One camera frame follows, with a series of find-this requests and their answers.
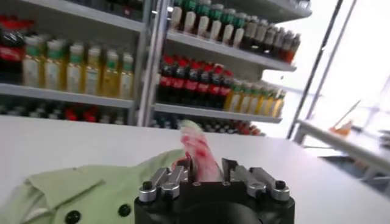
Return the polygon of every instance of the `white tabletop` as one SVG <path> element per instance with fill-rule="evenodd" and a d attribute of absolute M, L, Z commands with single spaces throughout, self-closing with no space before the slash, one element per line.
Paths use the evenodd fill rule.
<path fill-rule="evenodd" d="M 390 201 L 285 139 L 207 134 L 218 161 L 285 180 L 297 224 L 390 222 Z M 28 175 L 86 164 L 132 166 L 181 147 L 175 130 L 0 116 L 0 203 Z"/>

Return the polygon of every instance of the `metal shelf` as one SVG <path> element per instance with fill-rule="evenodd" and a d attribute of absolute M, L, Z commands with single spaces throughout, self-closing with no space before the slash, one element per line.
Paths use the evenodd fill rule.
<path fill-rule="evenodd" d="M 179 33 L 170 30 L 167 34 L 167 39 L 182 44 L 205 49 L 207 51 L 216 52 L 230 57 L 239 58 L 241 60 L 257 63 L 265 67 L 265 69 L 274 69 L 279 71 L 295 71 L 297 68 L 288 63 L 278 61 L 272 58 L 252 54 L 234 47 L 226 46 L 224 44 L 205 40 L 191 34 Z"/>
<path fill-rule="evenodd" d="M 106 24 L 122 27 L 129 30 L 141 32 L 145 24 L 131 19 L 123 18 L 110 13 L 105 13 L 96 9 L 85 7 L 79 4 L 64 0 L 22 0 L 31 4 L 40 5 L 46 8 L 58 10 L 76 16 L 92 19 Z"/>
<path fill-rule="evenodd" d="M 132 100 L 99 97 L 86 94 L 68 93 L 54 91 L 50 89 L 32 88 L 28 86 L 18 86 L 0 83 L 0 94 L 33 97 L 47 100 L 59 100 L 65 102 L 85 103 L 106 107 L 130 108 L 133 106 Z"/>
<path fill-rule="evenodd" d="M 156 103 L 154 105 L 154 110 L 165 113 L 176 113 L 176 114 L 186 114 L 202 117 L 214 117 L 222 119 L 233 119 L 240 121 L 257 121 L 257 122 L 267 122 L 267 123 L 280 123 L 281 118 L 276 117 L 267 117 L 253 114 L 241 114 L 241 113 L 232 113 L 219 110 L 208 110 L 203 108 L 193 108 L 193 107 L 183 107 L 176 105 L 169 105 L 163 103 Z"/>

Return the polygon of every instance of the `black button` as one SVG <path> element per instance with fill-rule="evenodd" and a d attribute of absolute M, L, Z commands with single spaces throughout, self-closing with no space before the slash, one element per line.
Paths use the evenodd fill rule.
<path fill-rule="evenodd" d="M 128 204 L 121 205 L 121 207 L 119 207 L 118 209 L 118 214 L 121 217 L 126 217 L 130 215 L 131 212 L 132 212 L 132 208 Z"/>
<path fill-rule="evenodd" d="M 65 217 L 66 224 L 75 224 L 81 219 L 81 213 L 79 211 L 73 210 L 67 213 Z"/>

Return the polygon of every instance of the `shelving unit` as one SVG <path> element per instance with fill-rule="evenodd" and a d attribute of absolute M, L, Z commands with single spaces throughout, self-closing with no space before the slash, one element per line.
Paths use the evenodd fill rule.
<path fill-rule="evenodd" d="M 99 97 L 86 94 L 68 93 L 50 89 L 32 88 L 28 86 L 10 85 L 0 83 L 0 94 L 32 97 L 46 100 L 58 100 L 64 102 L 85 103 L 105 107 L 131 108 L 132 100 Z"/>
<path fill-rule="evenodd" d="M 232 113 L 232 112 L 219 111 L 219 110 L 211 110 L 211 109 L 208 110 L 204 108 L 183 107 L 183 106 L 169 105 L 163 103 L 156 103 L 154 105 L 154 111 L 201 116 L 201 117 L 217 117 L 221 119 L 232 119 L 232 120 L 240 120 L 240 121 L 267 122 L 267 123 L 275 123 L 275 124 L 280 123 L 282 121 L 281 118 L 276 118 L 276 117 Z"/>
<path fill-rule="evenodd" d="M 241 49 L 226 46 L 221 43 L 205 40 L 191 34 L 185 34 L 170 30 L 167 34 L 167 39 L 193 47 L 198 47 L 199 49 L 203 49 L 206 51 L 212 51 L 221 55 L 227 55 L 233 58 L 238 58 L 241 60 L 256 63 L 264 67 L 264 69 L 274 69 L 279 71 L 291 72 L 296 70 L 296 67 L 291 66 L 288 63 L 246 52 Z"/>

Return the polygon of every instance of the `metal pole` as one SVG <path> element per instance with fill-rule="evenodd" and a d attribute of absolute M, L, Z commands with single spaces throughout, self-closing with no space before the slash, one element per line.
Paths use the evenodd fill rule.
<path fill-rule="evenodd" d="M 330 58 L 329 58 L 328 64 L 327 64 L 327 66 L 325 68 L 324 74 L 322 75 L 321 82 L 319 83 L 318 89 L 317 89 L 317 91 L 316 91 L 316 93 L 314 95 L 313 102 L 310 105 L 310 109 L 309 109 L 309 112 L 306 115 L 306 119 L 309 119 L 311 117 L 311 114 L 313 114 L 313 111 L 314 111 L 314 108 L 315 108 L 315 106 L 317 104 L 317 101 L 318 101 L 318 98 L 320 96 L 322 87 L 323 87 L 323 85 L 325 83 L 325 80 L 326 80 L 326 78 L 328 76 L 330 66 L 333 63 L 333 59 L 335 58 L 335 55 L 336 55 L 336 52 L 337 52 L 338 47 L 340 45 L 340 42 L 342 40 L 342 37 L 344 36 L 344 32 L 346 31 L 347 25 L 349 23 L 349 19 L 350 19 L 351 15 L 352 15 L 352 12 L 353 12 L 354 8 L 355 8 L 356 2 L 357 2 L 357 0 L 353 0 L 351 8 L 349 8 L 346 20 L 344 21 L 344 24 L 342 25 L 339 37 L 337 37 L 335 47 L 333 48 L 333 50 L 332 50 L 332 52 L 330 54 Z"/>
<path fill-rule="evenodd" d="M 296 113 L 294 115 L 294 119 L 292 120 L 293 122 L 290 125 L 289 131 L 288 131 L 288 135 L 287 135 L 287 139 L 290 139 L 291 136 L 293 135 L 292 133 L 294 131 L 296 120 L 298 120 L 300 111 L 302 110 L 302 107 L 303 107 L 303 104 L 305 103 L 307 94 L 309 93 L 311 82 L 313 81 L 314 75 L 316 74 L 316 71 L 317 71 L 317 68 L 318 68 L 318 64 L 319 64 L 319 62 L 321 60 L 322 54 L 324 53 L 324 49 L 325 49 L 325 47 L 326 47 L 326 45 L 328 43 L 328 39 L 329 39 L 330 33 L 332 32 L 332 28 L 333 28 L 333 25 L 334 25 L 335 20 L 337 18 L 337 15 L 338 15 L 338 13 L 340 11 L 341 5 L 342 5 L 342 0 L 338 0 L 338 2 L 336 4 L 336 7 L 335 7 L 335 10 L 333 11 L 331 19 L 329 21 L 328 29 L 327 29 L 327 31 L 325 33 L 324 39 L 322 39 L 322 44 L 321 44 L 319 52 L 317 54 L 316 61 L 314 62 L 314 65 L 313 65 L 313 67 L 311 69 L 311 74 L 309 76 L 309 79 L 306 82 L 306 86 L 305 86 L 305 89 L 303 91 L 302 98 L 300 99 L 300 102 L 298 104 L 298 109 L 297 109 L 297 111 L 296 111 Z"/>

